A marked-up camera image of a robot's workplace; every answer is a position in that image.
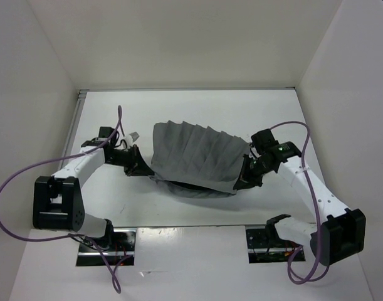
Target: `purple wire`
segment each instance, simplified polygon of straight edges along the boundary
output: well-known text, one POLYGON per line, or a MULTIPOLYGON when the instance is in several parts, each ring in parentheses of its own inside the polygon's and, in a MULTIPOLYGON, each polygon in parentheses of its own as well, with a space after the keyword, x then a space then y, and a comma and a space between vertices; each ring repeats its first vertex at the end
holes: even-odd
POLYGON ((291 263, 293 262, 293 260, 296 257, 297 253, 303 247, 299 246, 293 252, 293 254, 290 255, 290 257, 289 257, 289 259, 287 261, 287 275, 288 275, 289 279, 291 280, 291 282, 293 282, 294 284, 304 284, 304 283, 307 283, 307 282, 314 282, 314 281, 322 279, 328 273, 329 267, 327 267, 325 269, 325 271, 322 273, 322 275, 320 275, 317 278, 311 279, 313 277, 314 273, 316 272, 318 266, 319 266, 319 261, 320 261, 320 257, 321 257, 321 249, 322 249, 322 244, 321 244, 321 217, 320 217, 319 208, 318 208, 318 204, 317 204, 317 197, 315 196, 315 191, 314 191, 314 188, 312 186, 310 176, 308 175, 307 170, 305 170, 305 152, 307 150, 308 141, 310 140, 311 131, 310 131, 310 128, 308 127, 307 124, 305 124, 303 122, 300 122, 300 121, 282 122, 280 124, 274 125, 270 129, 273 130, 273 129, 281 126, 281 125, 286 125, 286 124, 300 124, 300 125, 304 126, 306 128, 306 130, 307 130, 307 136, 305 138, 305 142, 304 142, 303 149, 302 149, 302 168, 304 170, 304 175, 305 175, 305 179, 307 180, 308 188, 310 189, 310 192, 311 192, 311 197, 312 197, 312 201, 313 201, 313 205, 314 205, 314 211, 315 211, 315 220, 317 222, 317 241, 318 241, 318 243, 317 243, 317 254, 315 256, 315 261, 314 261, 314 264, 313 264, 310 272, 304 278, 298 276, 293 271, 293 269, 291 267, 291 263))
MULTIPOLYGON (((75 155, 71 155, 71 156, 66 156, 66 157, 61 157, 61 158, 56 158, 56 159, 50 159, 50 160, 45 160, 45 161, 41 161, 39 163, 35 163, 35 164, 32 164, 30 166, 27 166, 27 167, 24 167, 22 169, 20 169, 19 171, 16 171, 14 174, 12 174, 11 176, 9 176, 0 186, 0 194, 2 193, 3 189, 10 183, 11 180, 13 180, 15 177, 17 177, 18 175, 22 174, 23 172, 25 171, 28 171, 32 168, 35 168, 35 167, 38 167, 38 166, 42 166, 42 165, 45 165, 45 164, 49 164, 49 163, 54 163, 54 162, 59 162, 59 161, 64 161, 64 160, 68 160, 68 159, 74 159, 74 158, 79 158, 79 157, 83 157, 85 155, 88 155, 88 154, 91 154, 92 152, 95 152, 97 149, 101 149, 102 147, 104 147, 107 143, 109 143, 109 141, 114 138, 116 136, 116 133, 117 133, 117 130, 118 128, 120 127, 120 130, 122 131, 122 133, 124 133, 123 131, 123 126, 122 126, 122 107, 121 106, 118 106, 117 107, 117 113, 118 113, 118 122, 116 124, 116 127, 115 127, 115 130, 112 132, 112 134, 105 140, 103 141, 100 145, 94 147, 93 149, 90 149, 86 152, 83 152, 83 153, 80 153, 80 154, 75 154, 75 155)), ((109 265, 109 262, 107 261, 105 255, 103 254, 103 251, 102 249, 94 242, 94 240, 92 238, 89 238, 85 235, 81 235, 81 234, 68 234, 68 235, 63 235, 63 236, 56 236, 56 237, 51 237, 51 238, 37 238, 37 239, 34 239, 34 238, 27 238, 27 237, 22 237, 22 236, 19 236, 19 235, 16 235, 14 234, 13 232, 11 232, 10 230, 8 230, 2 223, 1 219, 0 219, 0 228, 9 236, 13 237, 13 238, 16 238, 17 240, 21 240, 21 241, 27 241, 27 242, 30 242, 30 243, 41 243, 41 242, 44 242, 44 241, 53 241, 53 240, 62 240, 64 238, 72 238, 72 237, 85 237, 86 239, 88 239, 89 241, 92 242, 92 244, 94 245, 94 247, 98 250, 99 254, 101 254, 101 257, 102 257, 102 260, 103 262, 106 264, 110 274, 112 275, 112 282, 113 282, 113 287, 114 289, 116 290, 117 293, 120 293, 122 291, 122 289, 120 288, 120 284, 119 284, 119 281, 117 279, 117 277, 115 276, 115 272, 116 272, 116 269, 117 267, 115 267, 114 270, 112 270, 112 268, 110 267, 109 265)))

